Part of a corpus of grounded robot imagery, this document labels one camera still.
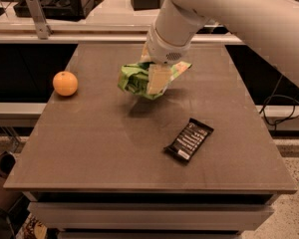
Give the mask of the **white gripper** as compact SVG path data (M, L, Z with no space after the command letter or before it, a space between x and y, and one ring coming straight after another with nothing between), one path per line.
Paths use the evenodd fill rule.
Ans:
M176 64L189 50L190 44L182 46L170 44L151 25L147 34L147 41L143 46L140 62L148 63L150 59L155 62L149 66L149 82L147 93L156 95L167 86L171 77L171 68L161 64Z

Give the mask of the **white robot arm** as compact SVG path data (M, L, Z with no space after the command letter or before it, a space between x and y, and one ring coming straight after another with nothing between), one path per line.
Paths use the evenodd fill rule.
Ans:
M222 25L299 88L299 2L294 0L164 0L146 49L174 64L210 20Z

